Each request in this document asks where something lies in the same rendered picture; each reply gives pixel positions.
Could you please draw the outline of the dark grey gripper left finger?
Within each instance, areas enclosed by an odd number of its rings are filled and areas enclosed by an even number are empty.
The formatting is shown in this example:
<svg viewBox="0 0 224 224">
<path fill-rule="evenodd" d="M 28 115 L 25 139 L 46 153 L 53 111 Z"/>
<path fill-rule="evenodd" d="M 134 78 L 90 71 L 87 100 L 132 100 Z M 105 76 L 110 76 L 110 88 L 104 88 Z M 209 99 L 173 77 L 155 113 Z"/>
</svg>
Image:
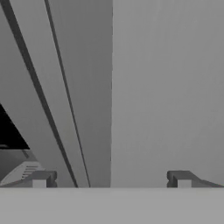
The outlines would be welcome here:
<svg viewBox="0 0 224 224">
<path fill-rule="evenodd" d="M 57 187 L 56 171 L 35 171 L 27 178 L 11 182 L 6 185 L 0 185 L 0 188 L 10 187 L 29 187 L 29 188 L 55 188 Z"/>
</svg>

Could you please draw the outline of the grey cabinet panel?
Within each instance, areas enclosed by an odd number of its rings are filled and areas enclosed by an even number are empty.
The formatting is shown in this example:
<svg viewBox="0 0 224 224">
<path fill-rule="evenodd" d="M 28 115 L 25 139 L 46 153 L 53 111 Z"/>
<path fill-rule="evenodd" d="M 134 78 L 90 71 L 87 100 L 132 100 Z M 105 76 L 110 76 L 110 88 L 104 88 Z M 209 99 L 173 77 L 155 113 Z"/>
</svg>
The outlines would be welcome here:
<svg viewBox="0 0 224 224">
<path fill-rule="evenodd" d="M 58 174 L 58 185 L 77 181 L 40 85 L 10 0 L 0 0 L 0 102 L 35 158 Z"/>
</svg>

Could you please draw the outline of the grey vented panel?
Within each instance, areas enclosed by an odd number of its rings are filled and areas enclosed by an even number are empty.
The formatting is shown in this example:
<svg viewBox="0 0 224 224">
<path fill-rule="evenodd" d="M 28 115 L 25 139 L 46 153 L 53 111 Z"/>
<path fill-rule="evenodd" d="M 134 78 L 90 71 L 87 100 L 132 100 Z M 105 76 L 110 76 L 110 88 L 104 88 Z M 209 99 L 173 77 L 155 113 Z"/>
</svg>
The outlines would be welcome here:
<svg viewBox="0 0 224 224">
<path fill-rule="evenodd" d="M 44 169 L 31 150 L 0 150 L 0 186 L 23 180 Z"/>
</svg>

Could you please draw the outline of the grey fridge door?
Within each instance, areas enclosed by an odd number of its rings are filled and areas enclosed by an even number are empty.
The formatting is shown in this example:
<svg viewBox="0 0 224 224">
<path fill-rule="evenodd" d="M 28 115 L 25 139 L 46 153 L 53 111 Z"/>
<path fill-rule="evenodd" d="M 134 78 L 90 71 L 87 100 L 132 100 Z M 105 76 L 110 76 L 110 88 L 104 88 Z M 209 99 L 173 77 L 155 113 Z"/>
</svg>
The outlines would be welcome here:
<svg viewBox="0 0 224 224">
<path fill-rule="evenodd" d="M 224 185 L 224 0 L 114 0 L 113 187 Z"/>
</svg>

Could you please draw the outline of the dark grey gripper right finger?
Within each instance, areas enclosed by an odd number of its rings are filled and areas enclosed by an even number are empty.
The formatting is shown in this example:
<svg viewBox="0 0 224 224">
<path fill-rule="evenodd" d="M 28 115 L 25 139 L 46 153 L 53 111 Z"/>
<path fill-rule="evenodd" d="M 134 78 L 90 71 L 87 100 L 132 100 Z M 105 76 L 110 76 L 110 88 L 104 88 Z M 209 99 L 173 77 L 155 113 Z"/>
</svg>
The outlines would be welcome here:
<svg viewBox="0 0 224 224">
<path fill-rule="evenodd" d="M 168 171 L 167 187 L 174 188 L 224 188 L 224 185 L 218 185 L 213 182 L 201 179 L 193 174 L 191 171 Z"/>
</svg>

